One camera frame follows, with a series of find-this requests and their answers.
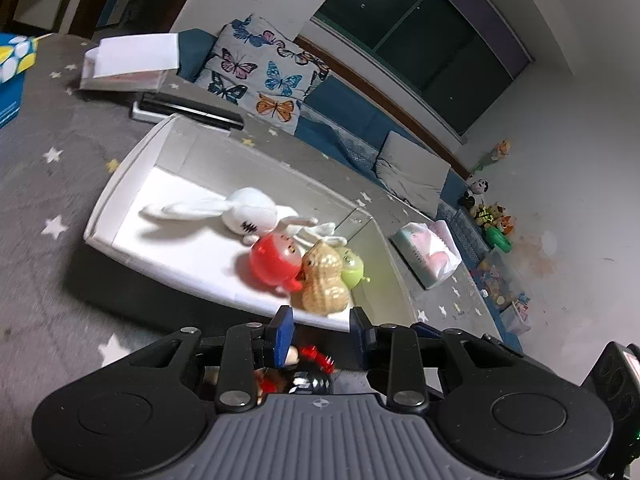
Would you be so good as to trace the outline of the black white flat box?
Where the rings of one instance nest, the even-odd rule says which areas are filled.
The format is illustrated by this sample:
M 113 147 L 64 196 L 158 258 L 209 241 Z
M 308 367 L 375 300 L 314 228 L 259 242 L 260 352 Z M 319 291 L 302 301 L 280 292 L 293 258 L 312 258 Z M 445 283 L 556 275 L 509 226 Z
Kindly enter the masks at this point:
M 243 130 L 245 126 L 243 117 L 233 110 L 166 93 L 142 93 L 132 103 L 130 112 L 132 119 L 149 124 L 158 124 L 173 114 L 226 130 Z

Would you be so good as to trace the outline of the white open paper box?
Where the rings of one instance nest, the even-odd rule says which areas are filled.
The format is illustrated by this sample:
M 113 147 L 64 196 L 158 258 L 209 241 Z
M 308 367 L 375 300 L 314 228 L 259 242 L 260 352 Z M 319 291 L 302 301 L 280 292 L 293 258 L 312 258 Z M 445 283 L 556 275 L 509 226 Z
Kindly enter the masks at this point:
M 103 38 L 85 53 L 79 88 L 91 91 L 157 91 L 179 67 L 179 40 L 167 34 Z

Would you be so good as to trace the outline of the red round doll toy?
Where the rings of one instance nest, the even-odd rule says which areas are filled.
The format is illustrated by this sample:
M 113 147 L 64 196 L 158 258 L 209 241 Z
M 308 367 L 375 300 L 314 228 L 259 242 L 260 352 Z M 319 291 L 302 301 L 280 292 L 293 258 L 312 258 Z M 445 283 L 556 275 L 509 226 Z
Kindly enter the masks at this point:
M 299 292 L 302 255 L 292 237 L 269 233 L 250 248 L 250 270 L 262 284 L 286 292 Z

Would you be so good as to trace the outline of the dark glass window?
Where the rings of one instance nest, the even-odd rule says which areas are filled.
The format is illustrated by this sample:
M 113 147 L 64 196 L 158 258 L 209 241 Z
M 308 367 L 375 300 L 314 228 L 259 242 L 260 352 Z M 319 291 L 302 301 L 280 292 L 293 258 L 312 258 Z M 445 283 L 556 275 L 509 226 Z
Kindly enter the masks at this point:
M 458 136 L 530 62 L 488 0 L 326 0 L 314 16 L 389 70 Z

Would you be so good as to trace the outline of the panda plush toy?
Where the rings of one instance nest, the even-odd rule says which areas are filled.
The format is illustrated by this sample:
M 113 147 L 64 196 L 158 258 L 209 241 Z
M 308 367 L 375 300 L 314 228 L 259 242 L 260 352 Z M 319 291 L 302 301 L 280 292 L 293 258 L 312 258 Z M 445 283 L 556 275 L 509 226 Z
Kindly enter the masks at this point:
M 464 208 L 471 217 L 475 217 L 486 206 L 485 193 L 488 188 L 489 183 L 485 179 L 478 179 L 472 182 L 458 199 L 457 204 Z

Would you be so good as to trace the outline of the pile of small toys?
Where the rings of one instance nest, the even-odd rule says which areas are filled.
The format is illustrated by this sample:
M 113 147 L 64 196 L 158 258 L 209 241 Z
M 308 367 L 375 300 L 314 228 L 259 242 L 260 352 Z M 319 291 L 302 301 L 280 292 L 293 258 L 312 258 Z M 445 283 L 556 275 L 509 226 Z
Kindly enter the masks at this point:
M 506 159 L 510 149 L 511 142 L 509 140 L 500 141 L 480 158 L 472 168 L 472 174 L 477 174 L 486 167 Z M 477 179 L 472 184 L 472 190 L 476 192 L 476 195 L 471 214 L 476 225 L 484 230 L 487 243 L 493 248 L 499 248 L 504 254 L 508 254 L 513 248 L 509 236 L 515 228 L 514 219 L 508 214 L 505 206 L 486 202 L 484 195 L 488 188 L 489 183 L 486 179 Z

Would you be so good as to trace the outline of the blue sofa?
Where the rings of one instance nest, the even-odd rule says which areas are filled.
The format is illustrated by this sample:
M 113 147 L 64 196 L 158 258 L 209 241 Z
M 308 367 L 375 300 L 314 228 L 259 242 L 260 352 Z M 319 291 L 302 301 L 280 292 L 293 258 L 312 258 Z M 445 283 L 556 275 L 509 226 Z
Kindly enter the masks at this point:
M 423 223 L 444 220 L 460 252 L 462 263 L 445 284 L 431 289 L 424 287 L 401 252 L 396 252 L 401 270 L 408 273 L 408 287 L 412 301 L 418 308 L 416 315 L 423 320 L 427 312 L 443 309 L 447 301 L 459 297 L 468 308 L 477 308 L 490 316 L 503 341 L 520 351 L 518 336 L 509 333 L 500 320 L 495 301 L 483 299 L 480 279 L 475 268 L 488 254 L 488 246 L 476 234 L 469 233 L 469 220 L 456 204 L 466 190 L 458 174 L 432 150 L 411 133 L 398 126 L 382 110 L 371 104 L 338 78 L 329 75 L 311 91 L 300 106 L 295 136 L 316 150 L 340 162 L 371 182 L 382 185 L 378 176 L 383 165 L 383 146 L 388 138 L 396 139 L 400 146 L 411 142 L 425 159 L 420 171 L 423 182 L 418 185 L 419 198 L 402 198 L 389 192 L 394 204 L 404 203 Z

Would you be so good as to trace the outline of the black white storage box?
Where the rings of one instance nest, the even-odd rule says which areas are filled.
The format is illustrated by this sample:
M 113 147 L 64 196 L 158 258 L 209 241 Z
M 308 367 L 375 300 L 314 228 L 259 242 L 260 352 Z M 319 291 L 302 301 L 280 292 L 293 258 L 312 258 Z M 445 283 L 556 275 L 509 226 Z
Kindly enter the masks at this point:
M 175 115 L 126 156 L 91 211 L 66 283 L 79 298 L 169 332 L 220 333 L 289 304 L 311 338 L 341 339 L 360 307 L 416 320 L 381 227 L 320 182 Z

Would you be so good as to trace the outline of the green round alien toy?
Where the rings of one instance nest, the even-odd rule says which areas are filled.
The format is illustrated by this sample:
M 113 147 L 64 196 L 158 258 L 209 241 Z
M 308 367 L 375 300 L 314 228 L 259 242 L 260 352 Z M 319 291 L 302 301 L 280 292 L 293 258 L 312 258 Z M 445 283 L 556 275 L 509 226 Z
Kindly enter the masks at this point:
M 369 283 L 370 278 L 364 275 L 363 260 L 348 247 L 337 247 L 335 251 L 342 259 L 341 279 L 349 290 L 360 283 Z

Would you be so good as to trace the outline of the grey sofa cushion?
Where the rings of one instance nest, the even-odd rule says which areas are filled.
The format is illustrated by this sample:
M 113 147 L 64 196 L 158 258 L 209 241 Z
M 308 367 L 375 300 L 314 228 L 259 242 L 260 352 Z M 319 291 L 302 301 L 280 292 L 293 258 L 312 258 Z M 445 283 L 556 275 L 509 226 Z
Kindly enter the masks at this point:
M 375 173 L 385 187 L 422 214 L 434 218 L 450 165 L 395 131 L 378 153 Z

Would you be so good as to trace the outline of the black haired red doll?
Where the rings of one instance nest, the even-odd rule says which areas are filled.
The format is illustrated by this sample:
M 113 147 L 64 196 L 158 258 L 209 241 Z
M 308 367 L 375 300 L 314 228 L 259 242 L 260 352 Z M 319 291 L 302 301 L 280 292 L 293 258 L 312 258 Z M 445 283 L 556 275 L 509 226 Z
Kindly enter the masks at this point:
M 206 402 L 215 403 L 221 351 L 222 345 L 209 339 L 200 344 L 195 355 L 196 376 L 200 378 L 196 394 Z M 270 393 L 331 394 L 334 370 L 333 359 L 316 347 L 303 347 L 302 352 L 298 352 L 291 346 L 284 367 L 264 367 L 254 371 L 257 405 Z

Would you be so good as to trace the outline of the white plush rabbit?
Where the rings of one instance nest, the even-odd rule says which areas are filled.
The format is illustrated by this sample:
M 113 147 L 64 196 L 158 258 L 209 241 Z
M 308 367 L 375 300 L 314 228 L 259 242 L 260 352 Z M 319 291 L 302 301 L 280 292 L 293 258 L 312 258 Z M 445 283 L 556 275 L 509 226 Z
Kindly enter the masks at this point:
M 344 247 L 347 238 L 335 234 L 334 222 L 320 223 L 317 218 L 303 217 L 290 206 L 277 205 L 257 188 L 240 188 L 224 198 L 184 200 L 168 205 L 148 205 L 142 216 L 156 220 L 204 221 L 219 218 L 241 242 L 252 246 L 269 233 L 292 237 L 299 245 L 311 248 L 323 240 L 332 247 Z

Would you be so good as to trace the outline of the blue yellow tissue box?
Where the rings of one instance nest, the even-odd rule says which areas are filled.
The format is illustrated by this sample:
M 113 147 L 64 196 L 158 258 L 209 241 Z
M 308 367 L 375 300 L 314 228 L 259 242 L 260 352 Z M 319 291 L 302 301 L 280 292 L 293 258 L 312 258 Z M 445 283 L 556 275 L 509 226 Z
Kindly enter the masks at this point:
M 0 127 L 21 110 L 26 70 L 35 65 L 37 39 L 0 34 Z

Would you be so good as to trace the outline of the butterfly print pillow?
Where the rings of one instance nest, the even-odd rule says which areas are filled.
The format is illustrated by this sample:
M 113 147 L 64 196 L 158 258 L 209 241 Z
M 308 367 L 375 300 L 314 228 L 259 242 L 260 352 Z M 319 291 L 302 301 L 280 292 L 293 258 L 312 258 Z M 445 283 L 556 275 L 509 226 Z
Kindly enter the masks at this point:
M 195 84 L 293 134 L 304 99 L 329 73 L 321 58 L 250 15 L 224 25 Z

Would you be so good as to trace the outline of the peanut shaped toy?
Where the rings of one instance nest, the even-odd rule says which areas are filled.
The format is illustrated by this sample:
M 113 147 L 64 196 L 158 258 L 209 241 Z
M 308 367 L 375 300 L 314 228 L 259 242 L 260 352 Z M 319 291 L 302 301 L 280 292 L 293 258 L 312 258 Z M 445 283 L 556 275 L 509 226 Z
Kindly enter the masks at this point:
M 302 307 L 315 315 L 330 315 L 348 307 L 349 289 L 342 280 L 340 254 L 319 240 L 303 256 Z

